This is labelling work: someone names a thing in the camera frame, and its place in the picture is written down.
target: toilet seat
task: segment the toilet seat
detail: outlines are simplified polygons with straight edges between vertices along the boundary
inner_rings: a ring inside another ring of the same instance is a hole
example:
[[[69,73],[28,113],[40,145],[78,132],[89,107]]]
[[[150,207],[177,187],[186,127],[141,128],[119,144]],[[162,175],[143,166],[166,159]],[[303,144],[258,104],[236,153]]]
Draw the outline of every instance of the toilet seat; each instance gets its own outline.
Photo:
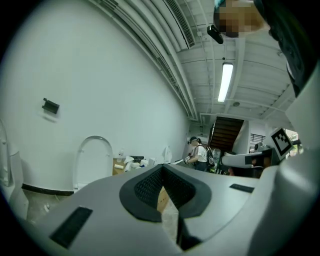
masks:
[[[6,187],[10,181],[10,154],[5,126],[0,119],[0,183]]]
[[[75,159],[73,189],[77,192],[91,182],[112,176],[113,152],[110,143],[101,136],[87,137]]]

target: person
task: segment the person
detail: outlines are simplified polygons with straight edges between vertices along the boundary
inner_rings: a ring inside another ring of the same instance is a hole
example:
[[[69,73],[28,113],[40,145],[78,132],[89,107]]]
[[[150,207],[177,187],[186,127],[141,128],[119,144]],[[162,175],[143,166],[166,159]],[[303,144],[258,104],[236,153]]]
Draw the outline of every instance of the person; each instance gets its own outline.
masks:
[[[194,163],[194,168],[198,171],[205,172],[208,167],[207,163],[207,150],[201,144],[201,139],[192,137],[190,143],[195,147],[193,157],[185,161],[186,164]]]
[[[297,97],[318,61],[318,9],[310,2],[290,0],[215,0],[213,24],[229,38],[269,30],[287,60],[287,71]]]

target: black baseboard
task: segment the black baseboard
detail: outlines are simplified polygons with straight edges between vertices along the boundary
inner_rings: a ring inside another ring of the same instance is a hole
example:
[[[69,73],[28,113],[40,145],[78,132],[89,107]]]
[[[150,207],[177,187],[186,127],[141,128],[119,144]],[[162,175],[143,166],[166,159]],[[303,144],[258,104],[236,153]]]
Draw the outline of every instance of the black baseboard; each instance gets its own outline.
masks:
[[[51,190],[51,189],[40,188],[36,186],[30,186],[27,184],[22,184],[22,189],[41,193],[41,194],[56,195],[56,196],[71,196],[74,193],[73,191]]]

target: wooden stairs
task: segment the wooden stairs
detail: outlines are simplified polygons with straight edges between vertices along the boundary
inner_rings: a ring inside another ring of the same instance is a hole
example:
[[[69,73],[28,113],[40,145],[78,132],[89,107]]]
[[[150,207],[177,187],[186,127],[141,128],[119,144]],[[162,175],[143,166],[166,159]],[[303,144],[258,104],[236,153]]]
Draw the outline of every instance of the wooden stairs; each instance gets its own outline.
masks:
[[[232,152],[235,140],[243,123],[243,120],[218,116],[210,131],[208,144],[211,149]]]

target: white cloth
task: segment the white cloth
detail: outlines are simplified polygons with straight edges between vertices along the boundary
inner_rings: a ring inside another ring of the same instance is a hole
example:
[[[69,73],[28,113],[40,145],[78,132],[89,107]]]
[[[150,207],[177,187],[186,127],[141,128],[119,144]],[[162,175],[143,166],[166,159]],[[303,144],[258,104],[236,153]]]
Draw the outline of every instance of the white cloth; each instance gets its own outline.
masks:
[[[199,156],[199,162],[207,162],[207,150],[205,149],[205,147],[199,144],[195,148],[195,156]]]

